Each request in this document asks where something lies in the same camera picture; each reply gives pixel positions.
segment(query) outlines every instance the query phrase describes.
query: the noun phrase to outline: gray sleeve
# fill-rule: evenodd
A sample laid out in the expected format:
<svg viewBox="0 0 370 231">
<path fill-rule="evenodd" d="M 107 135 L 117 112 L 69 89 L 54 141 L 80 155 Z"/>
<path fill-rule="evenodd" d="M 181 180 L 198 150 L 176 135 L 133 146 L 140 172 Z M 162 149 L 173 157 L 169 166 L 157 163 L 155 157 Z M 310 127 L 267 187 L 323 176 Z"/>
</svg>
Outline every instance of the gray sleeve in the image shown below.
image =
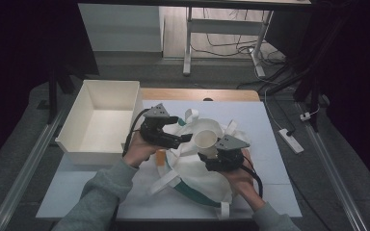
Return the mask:
<svg viewBox="0 0 370 231">
<path fill-rule="evenodd" d="M 100 170 L 86 183 L 80 201 L 54 230 L 108 229 L 115 208 L 132 189 L 132 178 L 137 171 L 122 159 L 110 169 Z"/>
<path fill-rule="evenodd" d="M 266 202 L 266 205 L 253 215 L 260 231 L 300 231 L 288 215 L 280 215 Z"/>
</svg>

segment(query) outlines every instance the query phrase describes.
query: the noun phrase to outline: white cardboard box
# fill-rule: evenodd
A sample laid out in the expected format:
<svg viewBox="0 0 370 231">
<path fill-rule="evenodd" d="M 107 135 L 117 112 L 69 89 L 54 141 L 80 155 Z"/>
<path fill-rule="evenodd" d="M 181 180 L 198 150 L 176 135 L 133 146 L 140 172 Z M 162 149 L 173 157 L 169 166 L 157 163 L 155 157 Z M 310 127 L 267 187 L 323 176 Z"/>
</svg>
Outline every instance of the white cardboard box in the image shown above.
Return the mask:
<svg viewBox="0 0 370 231">
<path fill-rule="evenodd" d="M 138 81 L 85 80 L 56 143 L 75 165 L 111 165 L 143 107 Z"/>
</svg>

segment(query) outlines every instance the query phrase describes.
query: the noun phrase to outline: white tabletop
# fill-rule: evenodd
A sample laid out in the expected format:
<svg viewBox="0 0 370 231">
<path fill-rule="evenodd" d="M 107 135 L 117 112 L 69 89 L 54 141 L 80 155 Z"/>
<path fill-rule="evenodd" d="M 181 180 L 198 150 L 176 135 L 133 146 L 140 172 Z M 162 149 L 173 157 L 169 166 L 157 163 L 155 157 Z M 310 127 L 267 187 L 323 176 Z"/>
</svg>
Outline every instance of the white tabletop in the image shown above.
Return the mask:
<svg viewBox="0 0 370 231">
<path fill-rule="evenodd" d="M 261 102 L 199 102 L 145 100 L 144 107 L 158 103 L 172 116 L 184 117 L 187 109 L 199 110 L 199 117 L 209 117 L 227 125 L 232 119 L 239 124 L 238 130 L 251 139 L 251 158 L 263 182 L 263 197 L 281 214 L 301 217 L 296 197 L 281 159 L 275 135 Z M 99 166 L 75 166 L 67 156 L 61 160 L 37 218 L 59 219 L 64 217 L 78 202 L 86 182 L 101 169 Z M 119 205 L 120 220 L 156 219 L 217 219 L 212 207 L 199 205 L 171 188 L 149 195 L 149 187 L 159 179 L 153 157 L 140 166 L 133 178 L 134 187 Z M 238 196 L 230 206 L 230 218 L 251 218 L 249 205 Z"/>
</svg>

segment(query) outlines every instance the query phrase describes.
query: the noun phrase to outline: metal leg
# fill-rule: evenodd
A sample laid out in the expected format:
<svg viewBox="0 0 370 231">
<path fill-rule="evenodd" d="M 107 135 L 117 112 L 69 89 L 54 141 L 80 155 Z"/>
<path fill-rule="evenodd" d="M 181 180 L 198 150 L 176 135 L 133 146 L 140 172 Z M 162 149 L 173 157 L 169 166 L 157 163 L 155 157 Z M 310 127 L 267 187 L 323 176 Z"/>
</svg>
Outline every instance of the metal leg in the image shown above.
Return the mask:
<svg viewBox="0 0 370 231">
<path fill-rule="evenodd" d="M 260 46 L 263 42 L 264 36 L 266 35 L 267 28 L 269 26 L 270 18 L 272 17 L 273 11 L 270 11 L 267 13 L 266 18 L 263 21 L 262 27 L 260 29 L 260 33 L 257 38 L 257 44 L 254 47 L 254 49 L 249 49 L 251 52 L 251 58 L 253 59 L 254 67 L 256 69 L 257 76 L 260 77 L 265 77 L 265 73 L 263 70 L 263 67 L 261 65 L 261 62 L 259 60 L 259 52 L 260 52 Z"/>
<path fill-rule="evenodd" d="M 188 18 L 186 22 L 186 45 L 184 57 L 183 75 L 189 76 L 191 74 L 191 31 L 192 31 L 192 8 L 188 9 Z"/>
</svg>

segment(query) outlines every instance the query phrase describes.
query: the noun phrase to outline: wooden board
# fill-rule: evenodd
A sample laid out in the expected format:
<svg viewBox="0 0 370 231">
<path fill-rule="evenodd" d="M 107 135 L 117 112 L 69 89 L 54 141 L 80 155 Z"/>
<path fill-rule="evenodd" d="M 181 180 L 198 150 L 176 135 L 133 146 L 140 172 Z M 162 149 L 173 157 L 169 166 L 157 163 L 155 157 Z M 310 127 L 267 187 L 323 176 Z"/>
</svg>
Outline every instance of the wooden board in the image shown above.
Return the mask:
<svg viewBox="0 0 370 231">
<path fill-rule="evenodd" d="M 142 89 L 145 100 L 260 101 L 254 90 Z"/>
</svg>

